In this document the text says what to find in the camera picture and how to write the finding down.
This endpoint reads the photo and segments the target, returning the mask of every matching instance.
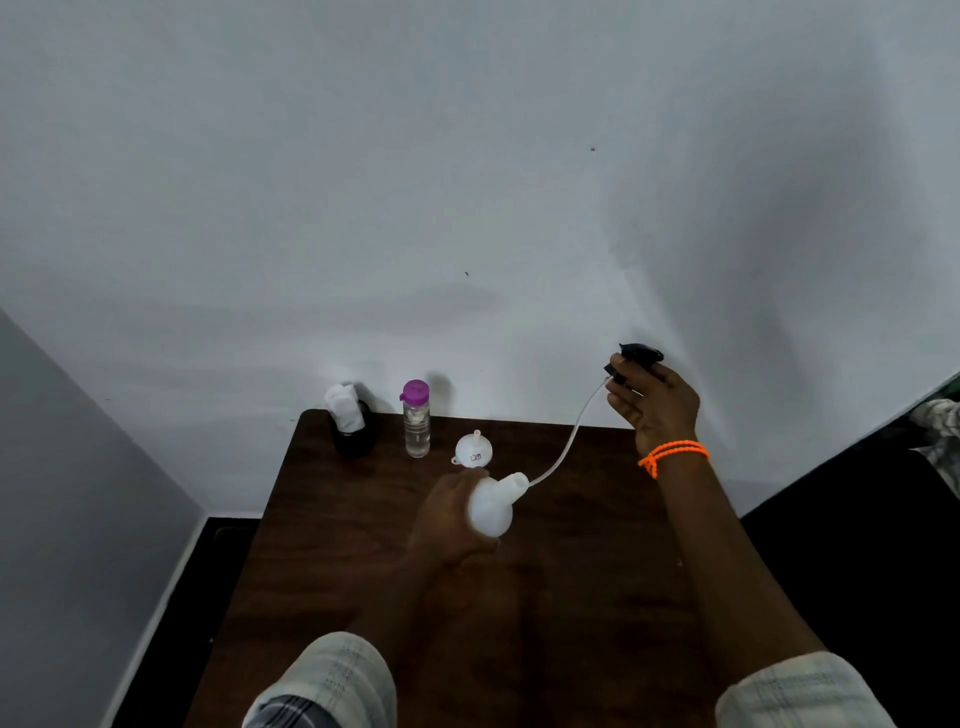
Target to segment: wooden table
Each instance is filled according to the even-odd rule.
[[[186,725],[236,728],[255,696],[343,629],[399,560],[423,496],[462,435],[493,443],[492,475],[535,477],[570,428],[433,419],[430,453],[398,415],[345,461],[326,413],[300,417]],[[713,725],[719,691],[693,594],[632,433],[584,427],[564,464],[516,503],[500,549],[424,599],[397,671],[401,726]]]

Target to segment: plaid sleeve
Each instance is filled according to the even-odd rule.
[[[717,728],[893,728],[853,666],[830,652],[794,657],[727,689],[716,705]]]
[[[247,728],[342,728],[333,716],[312,700],[280,695],[260,706]]]
[[[910,419],[917,425],[934,430],[941,437],[960,437],[960,402],[925,401],[914,407]]]
[[[305,728],[313,716],[323,728],[396,727],[394,678],[376,647],[349,632],[323,635],[254,700],[243,724]]]

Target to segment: hand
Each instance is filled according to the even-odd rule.
[[[611,379],[607,401],[636,429],[636,451],[641,457],[664,443],[697,439],[700,398],[680,375],[662,364],[654,364],[648,372],[618,353],[610,363],[627,378],[628,386]]]
[[[470,494],[488,475],[482,468],[465,468],[438,480],[417,513],[408,552],[437,566],[456,566],[471,553],[496,551],[500,540],[473,530],[467,520]]]

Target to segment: orange beaded bracelet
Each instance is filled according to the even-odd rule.
[[[707,460],[710,459],[710,453],[707,452],[707,448],[702,446],[696,440],[674,440],[672,443],[664,443],[659,445],[652,450],[645,458],[637,462],[637,464],[646,470],[650,474],[650,477],[657,479],[657,461],[662,457],[667,455],[673,455],[677,452],[699,452],[701,455],[706,457]]]

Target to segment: tissue paper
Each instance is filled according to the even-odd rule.
[[[324,395],[326,411],[345,435],[363,429],[363,412],[352,384],[334,384]]]

